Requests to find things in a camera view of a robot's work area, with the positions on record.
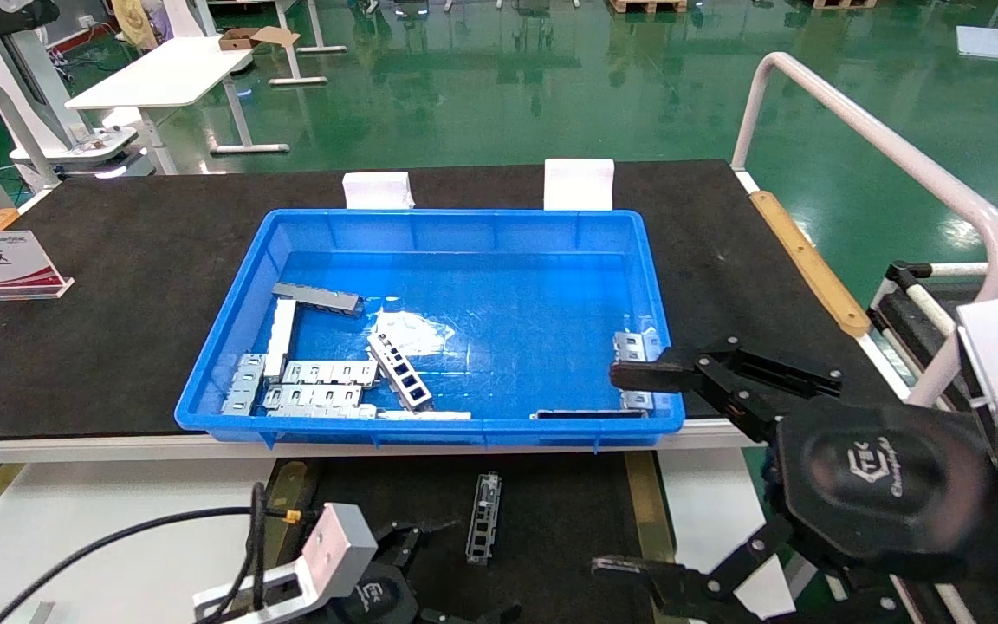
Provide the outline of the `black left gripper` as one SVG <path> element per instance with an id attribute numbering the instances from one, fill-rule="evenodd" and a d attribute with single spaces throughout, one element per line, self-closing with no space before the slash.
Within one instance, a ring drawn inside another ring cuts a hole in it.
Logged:
<path id="1" fill-rule="evenodd" d="M 330 601 L 326 623 L 515 623 L 522 616 L 519 603 L 492 609 L 475 619 L 420 608 L 403 569 L 411 568 L 429 536 L 457 525 L 457 520 L 443 520 L 393 521 L 381 526 L 376 530 L 377 563 L 368 565 L 348 596 Z"/>

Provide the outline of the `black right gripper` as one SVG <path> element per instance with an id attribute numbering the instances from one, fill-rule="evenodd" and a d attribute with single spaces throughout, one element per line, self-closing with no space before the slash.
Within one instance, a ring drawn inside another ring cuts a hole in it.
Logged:
<path id="1" fill-rule="evenodd" d="M 712 572 L 641 557 L 591 561 L 593 575 L 644 589 L 661 614 L 803 623 L 797 613 L 762 619 L 736 596 L 791 542 L 831 569 L 932 583 L 969 571 L 995 468 L 968 416 L 907 404 L 852 406 L 829 398 L 842 395 L 842 371 L 750 348 L 737 337 L 706 348 L 669 347 L 654 361 L 614 362 L 610 381 L 623 391 L 695 393 L 753 442 L 773 441 L 776 495 L 787 516 L 763 524 Z M 808 401 L 783 418 L 752 386 Z"/>

